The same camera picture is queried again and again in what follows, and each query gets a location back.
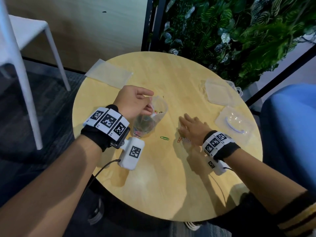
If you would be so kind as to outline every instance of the black wristband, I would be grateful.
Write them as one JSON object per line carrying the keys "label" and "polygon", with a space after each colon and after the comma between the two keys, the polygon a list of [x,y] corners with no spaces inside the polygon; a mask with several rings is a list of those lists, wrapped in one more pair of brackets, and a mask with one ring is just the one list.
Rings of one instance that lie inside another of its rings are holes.
{"label": "black wristband", "polygon": [[[207,133],[207,135],[204,137],[203,143],[214,133],[217,131],[210,131]],[[237,149],[239,149],[240,146],[237,145],[234,142],[230,142],[226,145],[224,145],[213,157],[214,160],[218,162],[218,160],[223,161],[224,158],[230,156],[232,153],[234,153]]]}
{"label": "black wristband", "polygon": [[[114,104],[110,104],[106,106],[106,108],[112,109],[116,112],[119,111],[118,107]],[[85,135],[98,146],[100,146],[102,152],[104,152],[106,148],[111,146],[112,138],[104,132],[97,129],[96,127],[85,125],[85,127],[81,130],[81,135]]]}

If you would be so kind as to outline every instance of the chair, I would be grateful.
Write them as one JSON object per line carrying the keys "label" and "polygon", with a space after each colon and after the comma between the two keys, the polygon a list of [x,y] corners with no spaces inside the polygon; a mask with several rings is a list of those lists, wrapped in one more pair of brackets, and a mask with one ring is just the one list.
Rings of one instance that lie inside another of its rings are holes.
{"label": "chair", "polygon": [[263,162],[316,192],[316,85],[289,85],[261,109]]}
{"label": "chair", "polygon": [[0,0],[0,72],[3,74],[4,77],[10,78],[8,73],[6,73],[6,71],[1,68],[1,66],[6,63],[11,63],[16,69],[23,97],[26,103],[27,112],[30,118],[36,148],[38,150],[43,147],[43,143],[30,84],[27,78],[26,69],[22,60],[20,50],[22,50],[42,31],[45,32],[48,42],[52,48],[65,87],[67,91],[70,91],[70,86],[48,23],[45,21],[32,20],[9,15],[5,5],[5,1]]}

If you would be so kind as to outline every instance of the green plant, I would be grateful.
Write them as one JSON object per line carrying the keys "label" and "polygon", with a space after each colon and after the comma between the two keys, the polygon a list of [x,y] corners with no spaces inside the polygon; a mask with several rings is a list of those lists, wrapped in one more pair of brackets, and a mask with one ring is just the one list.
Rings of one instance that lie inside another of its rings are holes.
{"label": "green plant", "polygon": [[316,31],[316,0],[168,0],[161,51],[192,59],[241,88]]}

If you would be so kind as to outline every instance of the wooden wall panel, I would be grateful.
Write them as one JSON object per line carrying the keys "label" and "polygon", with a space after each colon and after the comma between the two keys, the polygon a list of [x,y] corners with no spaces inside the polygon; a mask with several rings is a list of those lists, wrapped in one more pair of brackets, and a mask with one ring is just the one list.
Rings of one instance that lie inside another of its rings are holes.
{"label": "wooden wall panel", "polygon": [[[87,71],[99,58],[140,51],[147,0],[6,0],[9,13],[48,22],[65,67]],[[44,34],[22,55],[55,63]]]}

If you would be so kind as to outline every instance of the blue chair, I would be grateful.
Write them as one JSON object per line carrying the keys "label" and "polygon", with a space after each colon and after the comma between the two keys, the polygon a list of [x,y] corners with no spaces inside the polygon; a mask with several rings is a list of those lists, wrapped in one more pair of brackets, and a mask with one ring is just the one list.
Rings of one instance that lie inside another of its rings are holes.
{"label": "blue chair", "polygon": [[263,162],[316,192],[316,85],[290,85],[260,114]]}

